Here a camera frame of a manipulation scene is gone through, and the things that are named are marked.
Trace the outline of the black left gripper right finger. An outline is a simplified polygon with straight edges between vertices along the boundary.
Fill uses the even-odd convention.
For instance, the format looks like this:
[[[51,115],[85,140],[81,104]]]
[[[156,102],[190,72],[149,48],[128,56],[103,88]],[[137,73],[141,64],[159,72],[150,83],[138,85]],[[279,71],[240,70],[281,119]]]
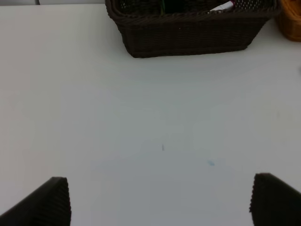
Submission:
[[[270,173],[258,173],[249,212],[255,226],[299,226],[301,193]]]

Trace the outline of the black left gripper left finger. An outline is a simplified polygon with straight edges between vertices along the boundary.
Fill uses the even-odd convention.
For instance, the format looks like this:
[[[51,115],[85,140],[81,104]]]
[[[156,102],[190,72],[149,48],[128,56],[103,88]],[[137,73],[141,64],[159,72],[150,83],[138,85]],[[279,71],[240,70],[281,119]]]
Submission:
[[[0,216],[2,226],[69,226],[71,203],[68,180],[51,177]]]

